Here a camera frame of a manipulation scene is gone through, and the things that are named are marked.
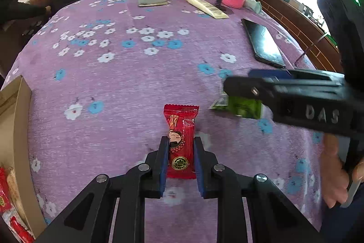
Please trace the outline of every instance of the red candy wrapper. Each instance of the red candy wrapper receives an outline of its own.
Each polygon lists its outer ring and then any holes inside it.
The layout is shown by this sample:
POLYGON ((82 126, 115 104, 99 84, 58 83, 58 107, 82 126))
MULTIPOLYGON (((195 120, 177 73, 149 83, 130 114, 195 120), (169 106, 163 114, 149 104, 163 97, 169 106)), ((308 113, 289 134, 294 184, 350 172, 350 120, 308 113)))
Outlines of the red candy wrapper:
POLYGON ((19 238, 24 243, 33 243, 34 238, 31 234, 27 232, 27 230, 16 220, 15 216, 12 216, 10 218, 10 226, 13 228, 13 230, 17 233, 19 238))
POLYGON ((195 179, 193 138, 199 106, 164 106, 164 116, 169 126, 169 158, 167 177, 195 179))
POLYGON ((8 199, 9 188, 6 182, 6 173, 3 168, 0 168, 0 214, 11 209, 11 203, 8 199))

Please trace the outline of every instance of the human hand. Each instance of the human hand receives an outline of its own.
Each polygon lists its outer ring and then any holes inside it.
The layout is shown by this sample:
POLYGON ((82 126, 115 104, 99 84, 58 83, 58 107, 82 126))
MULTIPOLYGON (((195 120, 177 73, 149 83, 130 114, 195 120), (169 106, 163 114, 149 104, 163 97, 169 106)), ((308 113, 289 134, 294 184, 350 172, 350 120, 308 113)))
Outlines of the human hand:
POLYGON ((51 14, 51 7, 50 6, 46 6, 46 15, 50 15, 51 14))
MULTIPOLYGON (((324 150, 320 156, 321 192, 329 208, 334 207, 337 201, 342 204, 348 199, 349 175, 343 170, 338 151, 339 140, 332 134, 325 134, 324 150)), ((354 172, 356 178, 360 176, 359 169, 354 172)))

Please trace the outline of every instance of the purple floral tablecloth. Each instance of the purple floral tablecloth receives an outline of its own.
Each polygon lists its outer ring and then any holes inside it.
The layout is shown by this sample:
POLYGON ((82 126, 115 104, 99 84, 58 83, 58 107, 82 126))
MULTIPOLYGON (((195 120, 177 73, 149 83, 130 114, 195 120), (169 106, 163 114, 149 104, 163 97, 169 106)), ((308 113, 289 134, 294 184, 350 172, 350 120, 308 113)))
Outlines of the purple floral tablecloth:
MULTIPOLYGON (((49 223, 97 175, 124 174, 158 148, 166 103, 199 105, 196 135, 237 173, 265 173, 314 224, 321 224, 322 134, 209 110, 222 80, 271 68, 254 59, 241 18, 268 28, 288 69, 297 42, 265 13, 234 10, 216 20, 184 0, 139 8, 137 0, 80 0, 57 12, 25 46, 5 80, 32 89, 29 157, 49 223)), ((313 68, 304 57, 300 68, 313 68)), ((168 179, 146 201, 146 242, 214 242, 217 201, 195 180, 168 179)))

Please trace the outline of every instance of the smartphone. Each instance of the smartphone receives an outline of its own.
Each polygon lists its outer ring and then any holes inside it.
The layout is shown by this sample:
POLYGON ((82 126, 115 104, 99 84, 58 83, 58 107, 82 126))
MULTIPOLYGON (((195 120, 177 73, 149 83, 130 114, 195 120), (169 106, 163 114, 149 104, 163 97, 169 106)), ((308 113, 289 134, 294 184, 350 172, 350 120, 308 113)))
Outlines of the smartphone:
POLYGON ((263 25, 259 25, 245 19, 241 19, 241 23, 249 35, 255 59, 276 68, 285 68, 286 65, 281 53, 279 52, 278 47, 268 29, 263 25))

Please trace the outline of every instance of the cardboard box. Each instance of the cardboard box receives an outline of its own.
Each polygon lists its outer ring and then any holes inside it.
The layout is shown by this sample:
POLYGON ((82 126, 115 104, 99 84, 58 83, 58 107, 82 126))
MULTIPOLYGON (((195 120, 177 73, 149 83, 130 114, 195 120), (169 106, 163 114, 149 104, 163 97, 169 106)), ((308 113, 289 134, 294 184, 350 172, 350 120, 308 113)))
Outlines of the cardboard box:
POLYGON ((28 153, 28 113, 32 91, 22 76, 0 92, 0 164, 14 168, 26 224, 38 237, 46 228, 34 191, 28 153))

